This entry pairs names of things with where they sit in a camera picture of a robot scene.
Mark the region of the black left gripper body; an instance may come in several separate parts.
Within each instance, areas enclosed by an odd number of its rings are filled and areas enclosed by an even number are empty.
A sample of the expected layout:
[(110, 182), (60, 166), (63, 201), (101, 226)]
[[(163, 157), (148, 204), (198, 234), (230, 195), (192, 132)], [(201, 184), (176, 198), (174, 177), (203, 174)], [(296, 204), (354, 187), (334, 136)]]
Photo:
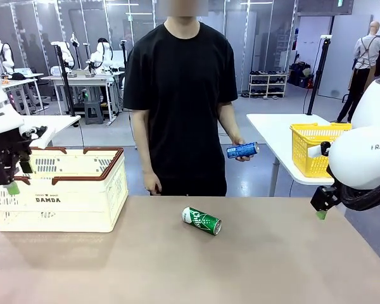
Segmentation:
[(0, 133), (0, 157), (5, 155), (16, 156), (21, 162), (29, 162), (32, 142), (32, 129), (15, 128)]

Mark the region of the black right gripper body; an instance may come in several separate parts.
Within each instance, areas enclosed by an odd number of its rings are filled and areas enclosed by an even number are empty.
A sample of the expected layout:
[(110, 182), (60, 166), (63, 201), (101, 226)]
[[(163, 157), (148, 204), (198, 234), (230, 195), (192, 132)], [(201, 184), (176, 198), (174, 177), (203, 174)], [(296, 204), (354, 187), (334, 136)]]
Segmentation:
[(330, 165), (327, 166), (326, 172), (333, 178), (333, 183), (328, 186), (319, 186), (319, 196), (321, 198), (339, 198), (339, 181), (335, 177)]

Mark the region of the blue Pocari Sweat can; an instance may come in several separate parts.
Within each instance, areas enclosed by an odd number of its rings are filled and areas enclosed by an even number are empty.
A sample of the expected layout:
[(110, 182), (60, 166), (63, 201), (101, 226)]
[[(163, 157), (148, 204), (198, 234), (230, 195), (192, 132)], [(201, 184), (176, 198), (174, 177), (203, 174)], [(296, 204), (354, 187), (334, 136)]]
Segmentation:
[(238, 157), (251, 157), (259, 152), (259, 147), (257, 142), (250, 142), (248, 144), (241, 144), (237, 146), (232, 146), (227, 148), (228, 158), (238, 158)]

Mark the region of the green Chilsung cider can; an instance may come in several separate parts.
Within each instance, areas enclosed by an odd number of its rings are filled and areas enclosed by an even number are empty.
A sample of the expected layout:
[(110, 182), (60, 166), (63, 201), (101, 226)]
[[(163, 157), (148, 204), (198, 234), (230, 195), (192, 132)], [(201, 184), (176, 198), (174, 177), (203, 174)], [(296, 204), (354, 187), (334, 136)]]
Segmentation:
[(216, 236), (222, 228), (222, 221), (219, 218), (191, 208), (190, 206), (183, 209), (182, 220), (213, 236)]

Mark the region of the person's right forearm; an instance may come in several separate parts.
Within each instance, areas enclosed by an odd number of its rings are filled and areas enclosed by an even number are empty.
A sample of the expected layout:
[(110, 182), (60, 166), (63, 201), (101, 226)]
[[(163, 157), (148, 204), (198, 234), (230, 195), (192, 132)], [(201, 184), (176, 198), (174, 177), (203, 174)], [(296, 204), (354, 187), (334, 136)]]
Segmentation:
[(142, 171), (144, 174), (152, 174), (153, 168), (148, 146), (148, 137), (146, 128), (143, 125), (134, 127), (134, 135), (136, 140), (137, 150), (141, 158)]

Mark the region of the person's left forearm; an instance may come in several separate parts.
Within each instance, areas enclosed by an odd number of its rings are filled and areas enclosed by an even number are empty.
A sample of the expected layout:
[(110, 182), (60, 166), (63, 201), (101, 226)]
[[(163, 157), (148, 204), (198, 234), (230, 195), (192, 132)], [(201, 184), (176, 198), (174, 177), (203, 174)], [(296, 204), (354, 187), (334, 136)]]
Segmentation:
[(245, 143), (233, 113), (221, 115), (219, 121), (233, 144), (240, 145)]

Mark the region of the yellow plastic basket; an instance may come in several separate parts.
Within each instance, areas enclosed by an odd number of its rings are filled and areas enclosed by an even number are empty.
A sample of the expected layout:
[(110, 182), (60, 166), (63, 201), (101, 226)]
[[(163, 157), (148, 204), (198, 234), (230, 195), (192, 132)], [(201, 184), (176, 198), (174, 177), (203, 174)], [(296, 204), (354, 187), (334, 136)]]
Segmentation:
[(332, 143), (345, 131), (352, 129), (350, 123), (331, 123), (318, 125), (317, 123), (291, 124), (292, 132), (292, 159), (300, 172), (309, 178), (330, 178), (327, 173), (328, 158), (321, 154), (313, 157), (308, 155), (308, 149), (320, 146), (323, 142)]

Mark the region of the cream shopping basket brown rim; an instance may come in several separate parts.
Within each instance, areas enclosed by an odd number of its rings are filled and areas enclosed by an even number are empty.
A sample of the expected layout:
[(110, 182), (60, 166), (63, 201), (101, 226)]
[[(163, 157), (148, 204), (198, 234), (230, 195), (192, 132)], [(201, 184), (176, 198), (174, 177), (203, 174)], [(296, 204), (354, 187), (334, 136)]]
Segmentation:
[(35, 148), (19, 192), (0, 186), (1, 232), (111, 232), (128, 197), (123, 148)]

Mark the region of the person's left hand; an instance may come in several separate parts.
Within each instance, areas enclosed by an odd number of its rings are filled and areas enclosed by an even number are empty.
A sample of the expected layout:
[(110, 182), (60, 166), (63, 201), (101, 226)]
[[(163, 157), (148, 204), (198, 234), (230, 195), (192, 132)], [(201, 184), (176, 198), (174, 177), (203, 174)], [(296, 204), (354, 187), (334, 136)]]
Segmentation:
[(227, 157), (240, 162), (248, 161), (259, 152), (256, 142), (246, 143), (240, 137), (233, 140), (232, 146), (227, 148)]

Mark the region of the person's right hand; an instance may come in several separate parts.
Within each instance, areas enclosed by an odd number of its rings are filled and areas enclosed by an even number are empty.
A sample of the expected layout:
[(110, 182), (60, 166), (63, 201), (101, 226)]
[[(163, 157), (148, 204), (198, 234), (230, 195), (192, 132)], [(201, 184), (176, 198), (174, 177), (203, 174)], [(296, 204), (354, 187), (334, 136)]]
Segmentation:
[(162, 193), (162, 185), (154, 172), (144, 173), (144, 185), (150, 195), (158, 196)]

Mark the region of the white desk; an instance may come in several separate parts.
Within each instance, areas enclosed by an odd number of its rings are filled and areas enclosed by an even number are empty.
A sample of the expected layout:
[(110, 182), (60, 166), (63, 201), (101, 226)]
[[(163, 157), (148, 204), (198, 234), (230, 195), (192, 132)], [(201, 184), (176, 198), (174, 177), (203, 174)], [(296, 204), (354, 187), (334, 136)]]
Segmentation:
[[(103, 111), (104, 119), (108, 118), (107, 125), (111, 125), (123, 112), (122, 93), (124, 84), (119, 82), (125, 76), (124, 72), (115, 72), (111, 74), (96, 75), (90, 74), (87, 70), (76, 70), (68, 75), (70, 92), (72, 94), (73, 108), (75, 114), (84, 111), (86, 101), (99, 101)], [(61, 114), (68, 114), (67, 102), (63, 88), (61, 75), (52, 75), (43, 78), (49, 80), (54, 85), (54, 91)]]
[(48, 108), (42, 102), (37, 81), (36, 77), (13, 80), (9, 75), (1, 76), (1, 87), (7, 94), (8, 101), (19, 114), (33, 115), (44, 112)]

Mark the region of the white rounded table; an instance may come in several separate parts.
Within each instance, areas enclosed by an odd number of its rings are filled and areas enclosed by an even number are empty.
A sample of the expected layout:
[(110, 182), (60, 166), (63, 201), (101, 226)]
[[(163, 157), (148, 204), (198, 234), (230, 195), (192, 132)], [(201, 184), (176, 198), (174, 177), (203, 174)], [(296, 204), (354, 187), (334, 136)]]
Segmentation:
[(332, 178), (305, 177), (292, 160), (292, 124), (329, 125), (330, 122), (318, 115), (306, 114), (247, 114), (247, 119), (259, 133), (263, 142), (274, 154), (268, 196), (275, 196), (279, 167), (283, 166), (293, 181), (308, 186), (331, 185)]

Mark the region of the grey plastic stool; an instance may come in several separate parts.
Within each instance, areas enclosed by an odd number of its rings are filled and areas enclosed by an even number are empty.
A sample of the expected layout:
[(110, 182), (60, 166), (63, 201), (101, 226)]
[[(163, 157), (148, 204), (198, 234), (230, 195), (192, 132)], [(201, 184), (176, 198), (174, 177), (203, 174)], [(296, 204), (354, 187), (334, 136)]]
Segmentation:
[(84, 118), (85, 124), (103, 124), (104, 116), (99, 101), (86, 101), (84, 103)]

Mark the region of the white shoe rack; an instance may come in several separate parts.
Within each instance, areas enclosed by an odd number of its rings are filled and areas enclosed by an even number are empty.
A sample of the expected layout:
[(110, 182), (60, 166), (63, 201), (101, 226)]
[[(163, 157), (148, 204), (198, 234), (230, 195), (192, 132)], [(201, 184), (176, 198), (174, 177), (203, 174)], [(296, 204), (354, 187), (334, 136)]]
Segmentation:
[(288, 75), (280, 72), (252, 71), (248, 80), (250, 98), (283, 98)]

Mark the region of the person in black t-shirt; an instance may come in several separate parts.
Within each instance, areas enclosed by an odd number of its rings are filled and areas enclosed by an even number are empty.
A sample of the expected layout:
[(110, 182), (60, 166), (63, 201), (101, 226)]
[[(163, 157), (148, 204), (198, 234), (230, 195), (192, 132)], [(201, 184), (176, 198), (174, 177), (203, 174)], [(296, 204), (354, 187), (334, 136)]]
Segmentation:
[(124, 105), (133, 131), (146, 128), (162, 196), (225, 196), (219, 118), (235, 115), (233, 49), (199, 21), (208, 0), (161, 0), (160, 7), (166, 20), (129, 54)]

